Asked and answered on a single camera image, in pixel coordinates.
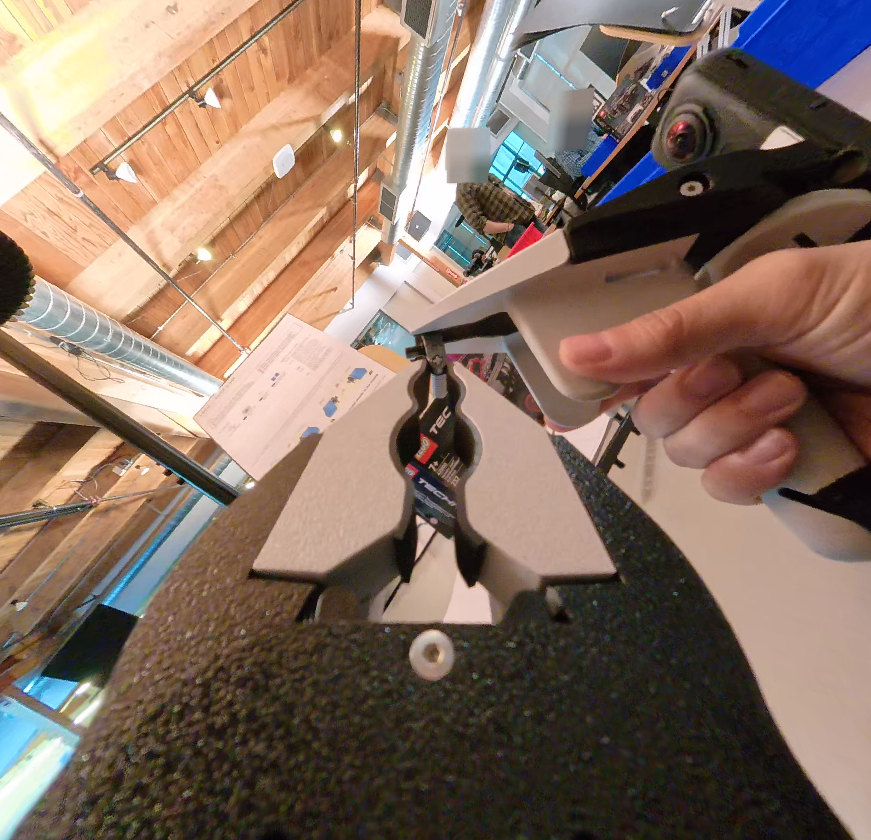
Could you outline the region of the white printed instruction sheet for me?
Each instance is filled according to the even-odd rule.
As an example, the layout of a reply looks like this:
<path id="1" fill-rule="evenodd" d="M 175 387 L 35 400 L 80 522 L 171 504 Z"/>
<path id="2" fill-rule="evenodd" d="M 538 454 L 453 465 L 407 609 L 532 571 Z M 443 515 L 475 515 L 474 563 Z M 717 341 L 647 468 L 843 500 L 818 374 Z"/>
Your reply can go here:
<path id="1" fill-rule="evenodd" d="M 394 375 L 286 316 L 194 421 L 248 476 L 261 479 L 301 440 L 324 432 Z"/>

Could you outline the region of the black toy beam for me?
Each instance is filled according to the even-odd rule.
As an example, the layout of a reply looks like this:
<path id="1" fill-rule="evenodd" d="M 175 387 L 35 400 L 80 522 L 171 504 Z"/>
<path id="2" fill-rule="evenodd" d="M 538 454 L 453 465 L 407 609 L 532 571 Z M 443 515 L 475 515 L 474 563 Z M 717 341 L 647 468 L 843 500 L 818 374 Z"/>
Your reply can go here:
<path id="1" fill-rule="evenodd" d="M 624 403 L 609 412 L 604 435 L 592 459 L 593 464 L 608 476 L 614 468 L 623 469 L 620 455 L 630 437 L 641 437 L 632 420 L 633 403 Z"/>

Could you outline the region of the black metal rod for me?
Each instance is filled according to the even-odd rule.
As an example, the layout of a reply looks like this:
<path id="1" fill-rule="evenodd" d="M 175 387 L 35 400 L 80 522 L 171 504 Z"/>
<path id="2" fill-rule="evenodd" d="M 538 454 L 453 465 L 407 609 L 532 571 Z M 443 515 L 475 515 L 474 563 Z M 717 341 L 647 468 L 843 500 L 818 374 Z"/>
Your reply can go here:
<path id="1" fill-rule="evenodd" d="M 229 486 L 186 454 L 176 450 L 163 438 L 110 404 L 99 394 L 85 388 L 10 334 L 1 333 L 1 355 L 6 362 L 48 389 L 76 410 L 134 446 L 195 490 L 222 506 L 239 497 Z"/>

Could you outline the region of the black foam knob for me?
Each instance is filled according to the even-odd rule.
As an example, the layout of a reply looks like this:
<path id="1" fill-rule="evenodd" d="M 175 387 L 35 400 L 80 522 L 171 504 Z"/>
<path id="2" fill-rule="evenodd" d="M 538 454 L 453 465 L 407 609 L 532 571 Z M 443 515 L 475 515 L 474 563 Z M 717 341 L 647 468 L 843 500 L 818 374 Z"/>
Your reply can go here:
<path id="1" fill-rule="evenodd" d="M 34 270 L 24 249 L 1 233 L 1 326 L 29 305 L 35 290 Z"/>

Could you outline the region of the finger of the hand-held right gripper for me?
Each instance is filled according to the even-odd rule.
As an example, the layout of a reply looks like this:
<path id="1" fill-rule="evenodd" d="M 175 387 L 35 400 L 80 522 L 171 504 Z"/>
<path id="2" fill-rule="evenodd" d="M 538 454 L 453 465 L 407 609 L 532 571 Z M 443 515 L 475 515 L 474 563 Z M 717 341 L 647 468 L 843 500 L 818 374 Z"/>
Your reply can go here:
<path id="1" fill-rule="evenodd" d="M 507 314 L 507 297 L 528 280 L 569 264 L 567 231 L 552 231 L 520 253 L 467 281 L 428 306 L 412 323 L 415 337 L 440 334 L 445 343 L 499 340 L 517 331 Z"/>

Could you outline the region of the black flat screen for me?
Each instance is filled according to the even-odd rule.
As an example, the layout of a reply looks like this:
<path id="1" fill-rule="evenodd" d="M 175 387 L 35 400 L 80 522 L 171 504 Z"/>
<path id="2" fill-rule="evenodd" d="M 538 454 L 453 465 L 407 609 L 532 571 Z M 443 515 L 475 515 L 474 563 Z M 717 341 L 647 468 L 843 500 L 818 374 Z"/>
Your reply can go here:
<path id="1" fill-rule="evenodd" d="M 140 617 L 112 606 L 98 605 L 72 634 L 42 675 L 104 688 Z"/>

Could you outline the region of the large glass window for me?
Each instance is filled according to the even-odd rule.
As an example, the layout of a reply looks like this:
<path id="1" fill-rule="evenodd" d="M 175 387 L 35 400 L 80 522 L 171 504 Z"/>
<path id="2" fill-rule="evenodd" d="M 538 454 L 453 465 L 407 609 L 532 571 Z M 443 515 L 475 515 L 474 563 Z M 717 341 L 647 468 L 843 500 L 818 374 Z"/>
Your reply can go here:
<path id="1" fill-rule="evenodd" d="M 517 192 L 525 190 L 531 177 L 539 177 L 545 166 L 535 149 L 515 131 L 510 132 L 496 149 L 489 173 Z"/>

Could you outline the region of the person's right hand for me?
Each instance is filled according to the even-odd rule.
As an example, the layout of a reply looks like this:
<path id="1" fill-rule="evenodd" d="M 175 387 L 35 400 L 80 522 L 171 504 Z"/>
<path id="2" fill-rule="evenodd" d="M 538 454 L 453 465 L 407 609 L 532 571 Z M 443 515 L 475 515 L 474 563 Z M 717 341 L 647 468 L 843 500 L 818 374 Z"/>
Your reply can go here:
<path id="1" fill-rule="evenodd" d="M 812 395 L 869 459 L 869 241 L 764 255 L 703 291 L 563 339 L 564 367 L 637 398 L 637 429 L 702 471 L 713 498 L 749 506 L 780 485 Z"/>

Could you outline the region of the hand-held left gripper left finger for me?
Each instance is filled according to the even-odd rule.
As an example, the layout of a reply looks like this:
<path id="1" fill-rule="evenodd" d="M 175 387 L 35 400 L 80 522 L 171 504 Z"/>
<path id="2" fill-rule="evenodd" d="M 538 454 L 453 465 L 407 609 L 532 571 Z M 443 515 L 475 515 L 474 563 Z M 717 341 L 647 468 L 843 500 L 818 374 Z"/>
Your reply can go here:
<path id="1" fill-rule="evenodd" d="M 377 596 L 416 557 L 415 495 L 406 465 L 419 444 L 430 369 L 413 363 L 327 428 L 252 573 L 347 594 L 372 618 Z"/>

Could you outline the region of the black toy set box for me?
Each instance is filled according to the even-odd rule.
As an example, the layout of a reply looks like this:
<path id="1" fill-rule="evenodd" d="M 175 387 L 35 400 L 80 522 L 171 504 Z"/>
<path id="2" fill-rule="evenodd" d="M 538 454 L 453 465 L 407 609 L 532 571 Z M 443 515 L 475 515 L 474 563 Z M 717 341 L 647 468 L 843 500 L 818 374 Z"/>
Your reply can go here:
<path id="1" fill-rule="evenodd" d="M 502 352 L 450 354 L 489 388 L 512 403 L 527 417 L 543 425 L 543 413 L 530 394 L 516 365 Z M 451 538 L 455 522 L 455 487 L 466 468 L 449 446 L 455 414 L 446 398 L 433 399 L 421 414 L 420 446 L 406 466 L 416 496 L 416 514 L 442 535 Z"/>

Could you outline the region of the silver spiral air duct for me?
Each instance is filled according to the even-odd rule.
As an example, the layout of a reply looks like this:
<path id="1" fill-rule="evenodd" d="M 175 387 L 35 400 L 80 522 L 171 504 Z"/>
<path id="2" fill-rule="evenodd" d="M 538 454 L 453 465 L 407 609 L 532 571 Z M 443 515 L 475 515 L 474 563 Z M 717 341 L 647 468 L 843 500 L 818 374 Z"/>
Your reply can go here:
<path id="1" fill-rule="evenodd" d="M 421 172 L 423 154 L 442 67 L 447 53 L 459 0 L 437 0 L 431 40 L 425 44 L 411 31 L 409 51 L 403 72 L 401 105 L 398 114 L 393 167 L 385 180 L 399 193 L 397 218 L 384 223 L 382 241 L 398 243 L 411 207 L 410 181 Z"/>
<path id="2" fill-rule="evenodd" d="M 514 59 L 517 30 L 537 0 L 486 0 L 450 128 L 485 127 Z"/>
<path id="3" fill-rule="evenodd" d="M 203 396 L 212 396 L 222 384 L 202 369 L 41 278 L 36 279 L 29 301 L 18 311 L 16 320 L 92 355 L 104 356 Z"/>

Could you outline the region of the black track light rail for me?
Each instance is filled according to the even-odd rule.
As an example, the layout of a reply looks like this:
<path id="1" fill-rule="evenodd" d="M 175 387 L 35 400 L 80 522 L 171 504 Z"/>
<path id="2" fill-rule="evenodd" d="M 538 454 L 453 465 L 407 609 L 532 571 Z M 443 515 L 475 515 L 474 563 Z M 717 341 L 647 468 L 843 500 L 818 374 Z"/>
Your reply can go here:
<path id="1" fill-rule="evenodd" d="M 287 18 L 300 5 L 304 4 L 307 1 L 308 0 L 292 0 L 289 5 L 286 5 L 282 10 L 280 10 L 272 18 L 270 18 L 264 25 L 257 28 L 257 30 L 253 34 L 251 34 L 248 38 L 244 39 L 242 43 L 240 43 L 233 50 L 231 50 L 230 53 L 223 57 L 223 59 L 219 60 L 215 65 L 213 65 L 208 72 L 200 76 L 193 84 L 191 84 L 182 93 L 180 93 L 180 95 L 177 96 L 171 103 L 169 103 L 162 110 L 160 110 L 154 117 L 149 119 L 142 127 L 139 127 L 135 133 L 127 137 L 123 143 L 115 147 L 111 152 L 109 152 L 97 163 L 95 163 L 90 168 L 90 174 L 96 175 L 101 173 L 102 171 L 99 168 L 101 164 L 107 164 L 110 166 L 116 159 L 120 158 L 123 153 L 130 150 L 130 148 L 135 145 L 140 139 L 146 137 L 153 129 L 161 125 L 169 116 L 175 113 L 180 108 L 180 106 L 184 105 L 187 101 L 192 102 L 188 97 L 188 94 L 191 90 L 200 91 L 202 93 L 207 87 L 212 87 L 214 79 L 217 78 L 221 72 L 223 72 L 227 67 L 233 64 L 236 60 L 241 58 L 248 50 L 255 47 L 261 39 L 267 36 L 267 33 L 269 33 L 273 28 L 276 28 L 277 25 L 279 25 L 285 18 Z"/>

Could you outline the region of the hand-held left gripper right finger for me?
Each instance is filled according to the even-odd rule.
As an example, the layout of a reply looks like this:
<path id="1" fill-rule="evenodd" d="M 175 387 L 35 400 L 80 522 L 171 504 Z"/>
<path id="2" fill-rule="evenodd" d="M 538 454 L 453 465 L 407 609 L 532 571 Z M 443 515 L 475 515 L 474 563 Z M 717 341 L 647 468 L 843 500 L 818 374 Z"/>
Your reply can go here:
<path id="1" fill-rule="evenodd" d="M 500 621 L 521 593 L 562 612 L 559 585 L 615 580 L 582 497 L 544 428 L 460 364 L 451 364 L 455 555 L 468 585 L 489 595 Z"/>

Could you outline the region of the small black toy assembly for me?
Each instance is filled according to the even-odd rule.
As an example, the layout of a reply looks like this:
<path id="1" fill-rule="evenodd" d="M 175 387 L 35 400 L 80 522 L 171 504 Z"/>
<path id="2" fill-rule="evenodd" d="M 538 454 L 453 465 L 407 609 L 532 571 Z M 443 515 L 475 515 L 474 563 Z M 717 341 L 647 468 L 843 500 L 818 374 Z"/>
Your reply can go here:
<path id="1" fill-rule="evenodd" d="M 416 337 L 413 346 L 405 349 L 410 362 L 421 361 L 412 389 L 421 408 L 425 408 L 430 398 L 444 399 L 450 393 L 449 362 L 444 348 L 441 332 L 429 332 Z"/>

